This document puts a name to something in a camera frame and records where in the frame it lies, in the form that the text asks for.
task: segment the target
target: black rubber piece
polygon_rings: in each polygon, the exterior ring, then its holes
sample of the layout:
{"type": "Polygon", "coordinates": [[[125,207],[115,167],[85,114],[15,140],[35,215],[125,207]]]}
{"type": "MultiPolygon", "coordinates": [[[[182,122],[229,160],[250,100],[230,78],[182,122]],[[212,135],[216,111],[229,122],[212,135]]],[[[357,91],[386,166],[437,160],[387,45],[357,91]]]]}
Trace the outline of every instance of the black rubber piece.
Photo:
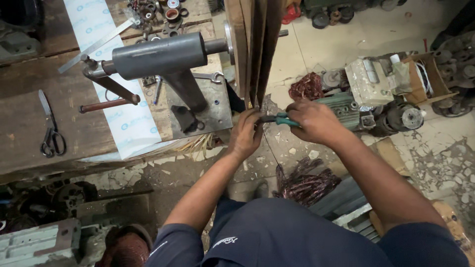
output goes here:
{"type": "Polygon", "coordinates": [[[186,18],[189,14],[190,12],[188,11],[188,9],[180,9],[180,16],[186,18]]]}
{"type": "Polygon", "coordinates": [[[171,111],[173,115],[175,115],[175,118],[180,124],[181,131],[184,134],[196,131],[199,124],[203,124],[195,117],[195,114],[185,106],[173,105],[171,106],[171,111]]]}
{"type": "Polygon", "coordinates": [[[229,107],[231,108],[232,111],[236,112],[243,112],[246,110],[246,103],[244,100],[239,98],[239,96],[236,94],[236,92],[233,90],[233,88],[229,85],[228,81],[226,81],[226,90],[228,91],[228,97],[229,97],[229,107]]]}

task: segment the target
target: red object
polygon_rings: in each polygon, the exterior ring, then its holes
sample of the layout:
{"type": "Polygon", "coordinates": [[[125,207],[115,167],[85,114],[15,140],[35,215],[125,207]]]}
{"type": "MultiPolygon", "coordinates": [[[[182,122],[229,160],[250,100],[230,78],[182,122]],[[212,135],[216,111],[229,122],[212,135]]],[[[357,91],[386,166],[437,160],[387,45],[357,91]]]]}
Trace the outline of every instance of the red object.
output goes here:
{"type": "Polygon", "coordinates": [[[300,7],[293,3],[287,7],[287,14],[282,18],[282,24],[289,24],[292,22],[292,20],[300,17],[300,14],[302,11],[300,10],[300,7]]]}
{"type": "Polygon", "coordinates": [[[427,53],[427,39],[424,38],[423,40],[424,40],[424,48],[426,49],[426,53],[427,53]]]}

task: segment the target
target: cardboard box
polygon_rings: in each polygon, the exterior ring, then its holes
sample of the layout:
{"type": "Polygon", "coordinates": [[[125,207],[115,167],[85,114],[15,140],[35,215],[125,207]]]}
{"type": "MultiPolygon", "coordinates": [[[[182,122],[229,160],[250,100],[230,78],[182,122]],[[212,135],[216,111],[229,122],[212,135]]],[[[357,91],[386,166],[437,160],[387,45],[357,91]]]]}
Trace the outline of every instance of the cardboard box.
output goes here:
{"type": "MultiPolygon", "coordinates": [[[[452,93],[444,83],[444,80],[440,76],[439,70],[437,69],[436,61],[434,56],[431,53],[425,53],[420,55],[412,55],[402,60],[402,62],[409,62],[409,76],[411,79],[412,92],[405,94],[407,101],[414,103],[418,106],[430,104],[437,102],[449,97],[452,97],[458,93],[452,93]],[[422,82],[417,74],[417,67],[415,62],[422,60],[425,62],[425,67],[427,75],[429,77],[430,85],[434,90],[434,95],[431,98],[427,98],[422,82]]],[[[447,107],[453,105],[452,101],[447,104],[447,107]]]]}

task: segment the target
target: scrap copper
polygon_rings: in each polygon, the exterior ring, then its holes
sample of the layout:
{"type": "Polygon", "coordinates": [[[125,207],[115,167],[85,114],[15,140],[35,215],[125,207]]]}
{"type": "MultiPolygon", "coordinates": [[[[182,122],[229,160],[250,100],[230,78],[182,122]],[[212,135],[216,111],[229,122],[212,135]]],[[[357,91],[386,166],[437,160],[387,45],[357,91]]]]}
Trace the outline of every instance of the scrap copper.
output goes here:
{"type": "Polygon", "coordinates": [[[300,81],[290,86],[289,96],[294,101],[302,98],[309,100],[323,98],[322,78],[315,72],[305,75],[300,81]]]}
{"type": "Polygon", "coordinates": [[[307,174],[322,164],[321,159],[310,161],[306,157],[299,161],[288,179],[285,178],[282,166],[279,164],[275,170],[279,192],[274,196],[294,200],[306,207],[314,205],[342,181],[328,168],[318,175],[307,174]]]}

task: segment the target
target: metal washer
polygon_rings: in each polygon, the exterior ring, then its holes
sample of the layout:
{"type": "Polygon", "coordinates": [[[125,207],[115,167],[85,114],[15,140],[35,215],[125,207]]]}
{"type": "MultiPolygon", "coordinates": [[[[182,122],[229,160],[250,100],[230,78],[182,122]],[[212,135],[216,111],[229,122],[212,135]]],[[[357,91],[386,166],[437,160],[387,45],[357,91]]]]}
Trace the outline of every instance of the metal washer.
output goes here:
{"type": "Polygon", "coordinates": [[[167,5],[171,9],[177,9],[180,6],[180,1],[178,1],[178,0],[168,0],[167,5]]]}

